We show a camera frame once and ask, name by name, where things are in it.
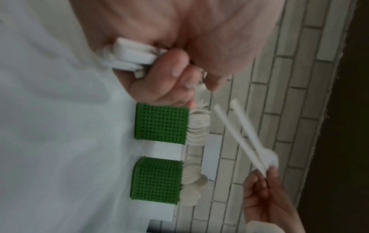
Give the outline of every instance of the white sleeve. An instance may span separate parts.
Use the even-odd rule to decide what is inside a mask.
[[[251,221],[246,225],[246,233],[285,233],[279,226],[273,223]]]

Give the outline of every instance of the green basket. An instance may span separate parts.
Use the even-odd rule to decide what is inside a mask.
[[[178,204],[182,161],[142,157],[132,174],[131,199]]]
[[[184,145],[188,114],[186,107],[137,104],[135,138]]]

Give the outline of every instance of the human hand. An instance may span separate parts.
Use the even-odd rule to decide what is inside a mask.
[[[276,168],[270,168],[265,179],[253,171],[243,184],[243,212],[246,223],[273,223],[286,233],[304,233],[299,214],[282,187]]]
[[[135,80],[129,72],[115,71],[135,100],[158,104],[157,100],[161,99],[175,104],[170,98],[187,100],[193,94],[191,88],[178,83],[184,78],[173,79],[169,75],[168,67],[175,60],[186,66],[190,59],[208,72],[207,88],[211,91],[219,89],[227,76],[241,70],[262,48],[275,26],[284,0],[70,2],[94,51],[112,44],[117,37],[163,48],[184,49],[186,52],[176,50],[173,54],[163,55],[144,80]],[[191,70],[186,71],[191,76],[188,86],[199,81],[198,70]]]

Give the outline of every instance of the skin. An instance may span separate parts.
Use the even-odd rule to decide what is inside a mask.
[[[284,4],[284,0],[70,2],[93,51],[120,36],[169,48],[143,80],[135,80],[129,72],[115,74],[138,102],[190,108],[195,106],[192,87],[200,81],[202,69],[209,73],[207,88],[218,90],[227,76],[244,68],[261,50]]]
[[[286,233],[305,233],[299,214],[284,191],[276,168],[267,178],[253,171],[243,184],[243,212],[246,223],[274,223]]]

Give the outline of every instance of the green plastic container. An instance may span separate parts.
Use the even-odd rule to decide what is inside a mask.
[[[131,199],[178,204],[182,161],[142,157],[132,174]]]
[[[188,114],[186,107],[137,104],[135,138],[184,145]]]

